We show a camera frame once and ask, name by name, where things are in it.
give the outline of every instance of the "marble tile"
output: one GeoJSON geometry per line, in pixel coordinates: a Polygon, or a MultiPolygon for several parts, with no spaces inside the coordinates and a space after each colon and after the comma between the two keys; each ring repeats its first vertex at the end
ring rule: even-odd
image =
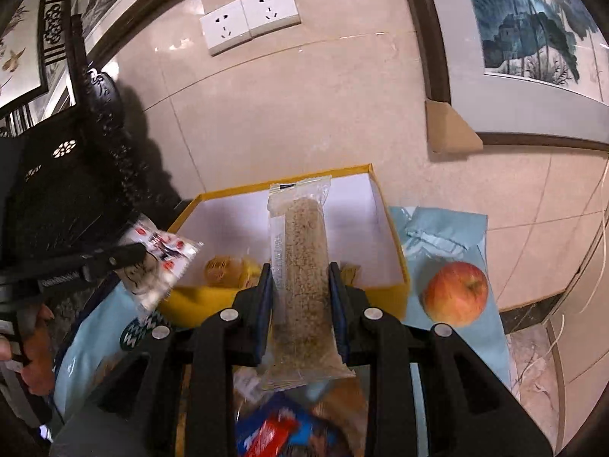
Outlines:
{"type": "Polygon", "coordinates": [[[143,109],[150,108],[169,95],[154,47],[150,43],[149,27],[139,32],[110,61],[116,63],[113,72],[121,87],[132,89],[143,109]]]}
{"type": "Polygon", "coordinates": [[[510,352],[510,391],[514,398],[520,402],[520,383],[518,382],[518,367],[516,366],[516,358],[512,351],[512,336],[506,335],[507,349],[510,352]]]}
{"type": "Polygon", "coordinates": [[[490,230],[531,224],[549,159],[546,149],[489,146],[465,160],[432,161],[416,174],[420,200],[426,206],[488,214],[490,230]]]}
{"type": "Polygon", "coordinates": [[[512,393],[556,449],[558,437],[558,382],[550,340],[544,326],[534,325],[508,335],[517,378],[512,393]]]}
{"type": "Polygon", "coordinates": [[[552,317],[554,331],[558,332],[564,314],[564,332],[558,342],[565,383],[570,383],[609,352],[609,273],[602,275],[599,287],[588,307],[601,276],[603,265],[602,242],[596,248],[578,281],[552,317]]]}
{"type": "Polygon", "coordinates": [[[562,447],[573,438],[601,398],[609,379],[609,354],[564,387],[564,438],[562,447]]]}
{"type": "Polygon", "coordinates": [[[388,204],[484,213],[490,228],[532,223],[549,152],[430,160],[423,100],[412,33],[285,50],[172,96],[208,190],[373,163],[388,204]]]}
{"type": "Polygon", "coordinates": [[[577,273],[600,213],[535,224],[522,257],[497,300],[506,310],[553,296],[577,273]]]}
{"type": "Polygon", "coordinates": [[[531,229],[531,225],[522,225],[489,230],[486,233],[488,277],[495,298],[501,295],[514,271],[531,229]]]}
{"type": "Polygon", "coordinates": [[[197,169],[188,152],[171,101],[165,99],[148,108],[148,151],[156,152],[169,183],[183,199],[194,198],[205,192],[197,169]]]}
{"type": "Polygon", "coordinates": [[[413,32],[406,0],[295,0],[302,24],[209,56],[199,19],[233,0],[185,0],[150,26],[170,93],[239,63],[286,48],[379,32],[413,32]]]}
{"type": "Polygon", "coordinates": [[[323,42],[261,57],[173,95],[206,188],[375,163],[395,203],[405,193],[403,174],[427,163],[416,49],[412,33],[323,42]]]}
{"type": "Polygon", "coordinates": [[[555,149],[536,221],[547,222],[584,213],[606,162],[606,153],[555,149]]]}
{"type": "Polygon", "coordinates": [[[595,211],[602,211],[603,209],[606,210],[607,206],[609,206],[609,180],[607,180],[607,178],[608,177],[605,177],[604,182],[602,175],[599,178],[599,181],[595,186],[595,192],[586,205],[586,208],[583,211],[584,213],[594,213],[595,211]]]}

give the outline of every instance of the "finger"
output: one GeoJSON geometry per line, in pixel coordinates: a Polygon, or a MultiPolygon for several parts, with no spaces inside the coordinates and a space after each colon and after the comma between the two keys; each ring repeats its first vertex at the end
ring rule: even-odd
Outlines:
{"type": "Polygon", "coordinates": [[[25,341],[24,351],[27,358],[31,361],[38,359],[51,358],[51,338],[46,329],[46,325],[38,326],[34,333],[25,341]]]}
{"type": "Polygon", "coordinates": [[[13,357],[13,354],[10,351],[10,343],[0,335],[0,361],[10,361],[11,357],[13,357]]]}
{"type": "Polygon", "coordinates": [[[32,395],[48,395],[55,386],[55,377],[51,365],[36,361],[21,370],[21,378],[29,387],[32,395]]]}
{"type": "Polygon", "coordinates": [[[42,304],[40,310],[38,311],[38,318],[48,321],[51,319],[55,319],[55,315],[46,304],[42,304]]]}

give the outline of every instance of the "red apple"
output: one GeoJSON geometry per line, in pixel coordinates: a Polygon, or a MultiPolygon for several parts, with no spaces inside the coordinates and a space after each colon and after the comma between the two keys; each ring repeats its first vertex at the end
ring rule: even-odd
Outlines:
{"type": "Polygon", "coordinates": [[[444,265],[429,281],[422,308],[434,322],[467,326],[486,307],[488,282],[484,272],[468,262],[444,265]]]}

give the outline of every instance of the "yellow box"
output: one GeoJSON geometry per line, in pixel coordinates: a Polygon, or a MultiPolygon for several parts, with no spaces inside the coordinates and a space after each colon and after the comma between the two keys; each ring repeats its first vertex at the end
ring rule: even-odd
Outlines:
{"type": "Polygon", "coordinates": [[[236,289],[203,285],[205,263],[215,255],[270,257],[268,190],[311,177],[331,175],[324,204],[330,260],[361,266],[355,286],[370,304],[398,319],[406,313],[410,278],[400,240],[391,223],[372,165],[330,170],[200,194],[169,231],[203,242],[203,249],[159,310],[179,326],[194,327],[230,307],[236,289]]]}

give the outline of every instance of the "white socket panel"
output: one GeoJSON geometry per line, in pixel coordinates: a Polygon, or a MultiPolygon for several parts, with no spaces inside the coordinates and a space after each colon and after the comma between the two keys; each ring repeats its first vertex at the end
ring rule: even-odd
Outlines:
{"type": "Polygon", "coordinates": [[[241,0],[235,0],[201,17],[209,53],[214,55],[252,39],[241,0]]]}
{"type": "Polygon", "coordinates": [[[300,23],[294,0],[241,0],[252,37],[300,23]]]}

